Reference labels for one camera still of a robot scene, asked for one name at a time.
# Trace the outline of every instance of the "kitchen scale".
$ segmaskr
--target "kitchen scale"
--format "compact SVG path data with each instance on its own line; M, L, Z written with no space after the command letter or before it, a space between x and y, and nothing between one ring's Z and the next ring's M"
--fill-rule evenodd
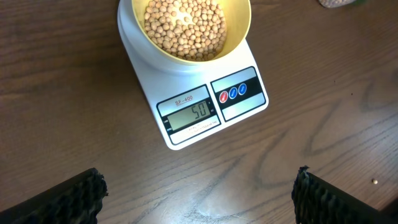
M163 57L146 39L131 0L120 1L118 26L169 148L180 150L267 108L266 89L246 40L216 63L189 66Z

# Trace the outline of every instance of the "lcd display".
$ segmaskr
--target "lcd display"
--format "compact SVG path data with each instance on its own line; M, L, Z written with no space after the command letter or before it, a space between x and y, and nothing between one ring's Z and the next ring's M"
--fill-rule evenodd
M198 121L209 115L210 112L209 108L207 107L207 103L206 101L202 101L168 116L167 119L169 120L172 129L175 131L178 128L194 123L195 121Z

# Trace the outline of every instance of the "bowl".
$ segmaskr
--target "bowl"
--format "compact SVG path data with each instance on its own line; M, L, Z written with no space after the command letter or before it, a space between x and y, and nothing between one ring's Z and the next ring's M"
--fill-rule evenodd
M192 62L184 59L180 59L178 57L174 57L173 55L168 54L163 51L159 46L151 41L145 31L145 19L144 14L146 12L146 7L151 0L131 0L132 1L132 10L134 12L134 17L136 18L137 23L139 24L139 28L142 33L144 33L147 41L149 41L164 57L169 60L179 63L182 65L200 65L209 62L215 62L224 56L231 53L245 38L249 32L250 22L251 22L251 7L250 0L217 0L217 3L222 7L225 16L225 22L227 26L227 36L226 41L224 43L223 50L212 60L206 62ZM189 14L182 14L179 10L177 11L177 18L183 21L183 24L188 25L189 22L185 22L183 17L189 16L192 21L192 17Z

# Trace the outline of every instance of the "black object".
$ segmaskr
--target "black object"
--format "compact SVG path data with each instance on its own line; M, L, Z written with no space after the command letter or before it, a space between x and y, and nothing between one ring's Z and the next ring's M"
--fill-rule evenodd
M300 167L293 185L296 223L395 223L377 210Z
M0 213L0 223L97 223L107 195L104 177L89 169Z

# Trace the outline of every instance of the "red button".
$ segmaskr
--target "red button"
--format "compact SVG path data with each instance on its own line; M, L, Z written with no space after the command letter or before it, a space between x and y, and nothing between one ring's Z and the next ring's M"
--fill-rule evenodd
M220 103L225 103L226 100L228 100L228 92L227 91L223 91L220 94Z

